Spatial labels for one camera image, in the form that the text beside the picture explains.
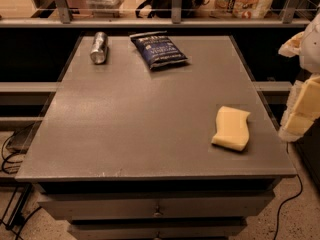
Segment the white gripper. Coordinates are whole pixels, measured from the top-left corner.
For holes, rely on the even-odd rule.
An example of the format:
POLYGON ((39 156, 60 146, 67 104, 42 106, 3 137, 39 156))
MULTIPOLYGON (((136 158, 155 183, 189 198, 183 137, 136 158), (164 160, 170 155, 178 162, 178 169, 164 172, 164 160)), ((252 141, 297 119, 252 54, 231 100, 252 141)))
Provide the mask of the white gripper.
MULTIPOLYGON (((288 58, 299 55, 301 68, 319 74, 320 14, 315 16, 304 32, 297 33, 282 44, 278 53, 288 58)), ((319 118, 320 76, 312 75, 304 82, 296 80, 280 122, 279 137, 287 142, 297 141, 319 118)))

